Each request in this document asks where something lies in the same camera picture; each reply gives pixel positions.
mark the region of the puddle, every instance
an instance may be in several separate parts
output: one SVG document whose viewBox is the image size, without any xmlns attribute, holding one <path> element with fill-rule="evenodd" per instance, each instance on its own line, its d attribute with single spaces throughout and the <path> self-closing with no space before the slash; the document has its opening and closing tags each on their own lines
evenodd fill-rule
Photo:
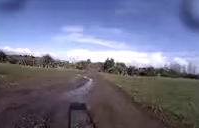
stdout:
<svg viewBox="0 0 199 128">
<path fill-rule="evenodd" d="M 84 78 L 88 79 L 87 83 L 75 90 L 64 93 L 62 97 L 70 102 L 86 103 L 88 94 L 93 87 L 93 80 L 86 76 Z"/>
</svg>

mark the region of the blue sky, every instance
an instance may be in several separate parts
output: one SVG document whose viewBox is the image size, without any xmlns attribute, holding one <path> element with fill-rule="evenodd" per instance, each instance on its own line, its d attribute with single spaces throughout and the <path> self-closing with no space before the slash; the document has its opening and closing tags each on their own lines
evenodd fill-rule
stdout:
<svg viewBox="0 0 199 128">
<path fill-rule="evenodd" d="M 193 62 L 199 68 L 199 31 L 179 18 L 179 4 L 180 0 L 26 0 L 21 8 L 0 10 L 0 48 L 50 53 L 60 59 L 113 57 L 136 65 Z"/>
</svg>

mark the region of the white cloud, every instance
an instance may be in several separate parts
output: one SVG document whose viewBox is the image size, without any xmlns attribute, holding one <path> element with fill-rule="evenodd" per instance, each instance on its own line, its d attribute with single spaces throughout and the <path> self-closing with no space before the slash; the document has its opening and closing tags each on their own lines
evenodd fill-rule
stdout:
<svg viewBox="0 0 199 128">
<path fill-rule="evenodd" d="M 180 65 L 188 65 L 188 62 L 182 58 L 175 57 L 173 60 Z"/>
<path fill-rule="evenodd" d="M 124 42 L 102 40 L 102 39 L 98 39 L 94 37 L 77 37 L 77 38 L 72 38 L 72 39 L 80 43 L 97 44 L 97 45 L 105 46 L 108 48 L 114 48 L 114 49 L 128 48 Z"/>
<path fill-rule="evenodd" d="M 84 33 L 84 27 L 82 26 L 64 26 L 63 32 L 52 37 L 53 40 L 59 42 L 77 42 L 77 43 L 86 43 L 86 44 L 94 44 L 94 45 L 101 45 L 108 48 L 114 49 L 127 49 L 128 46 L 125 42 L 115 41 L 115 40 L 105 40 L 101 38 L 96 38 L 95 36 L 91 36 L 89 34 Z M 104 33 L 113 33 L 113 34 L 120 34 L 123 31 L 118 28 L 103 28 L 103 27 L 91 27 L 91 30 L 100 31 Z"/>
<path fill-rule="evenodd" d="M 113 40 L 103 40 L 95 37 L 85 36 L 80 33 L 71 33 L 68 35 L 58 35 L 53 37 L 56 41 L 71 41 L 77 43 L 86 43 L 86 44 L 94 44 L 94 45 L 101 45 L 108 48 L 114 49 L 126 49 L 128 46 L 125 42 L 118 42 Z"/>
<path fill-rule="evenodd" d="M 74 57 L 77 60 L 91 59 L 93 62 L 104 62 L 106 58 L 114 58 L 118 62 L 134 64 L 137 66 L 163 66 L 167 58 L 162 53 L 146 53 L 136 51 L 90 51 L 84 49 L 71 50 L 67 52 L 68 57 Z"/>
<path fill-rule="evenodd" d="M 82 33 L 84 31 L 84 27 L 83 26 L 79 26 L 79 25 L 64 26 L 62 28 L 62 31 L 70 32 L 70 33 Z"/>
<path fill-rule="evenodd" d="M 63 53 L 61 52 L 32 51 L 28 48 L 12 48 L 10 46 L 5 46 L 0 49 L 2 49 L 3 51 L 9 54 L 33 55 L 33 56 L 39 56 L 39 57 L 46 54 L 50 54 L 55 59 L 67 59 L 67 57 L 64 56 Z"/>
</svg>

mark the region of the green grass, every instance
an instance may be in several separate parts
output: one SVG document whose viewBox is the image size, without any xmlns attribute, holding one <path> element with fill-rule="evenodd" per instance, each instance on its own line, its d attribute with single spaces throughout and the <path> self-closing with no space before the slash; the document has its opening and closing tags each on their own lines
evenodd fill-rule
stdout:
<svg viewBox="0 0 199 128">
<path fill-rule="evenodd" d="M 0 89 L 19 86 L 43 86 L 61 84 L 72 79 L 80 71 L 38 68 L 0 63 Z"/>
<path fill-rule="evenodd" d="M 103 74 L 154 112 L 199 128 L 199 80 Z"/>
</svg>

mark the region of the mud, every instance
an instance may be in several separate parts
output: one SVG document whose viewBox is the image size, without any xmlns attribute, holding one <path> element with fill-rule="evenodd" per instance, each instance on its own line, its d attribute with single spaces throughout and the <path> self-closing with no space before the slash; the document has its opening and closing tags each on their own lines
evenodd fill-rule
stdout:
<svg viewBox="0 0 199 128">
<path fill-rule="evenodd" d="M 0 128 L 68 128 L 72 102 L 87 104 L 97 128 L 171 128 L 148 115 L 113 83 L 97 74 L 77 89 L 66 92 L 48 88 L 12 93 L 0 98 Z"/>
</svg>

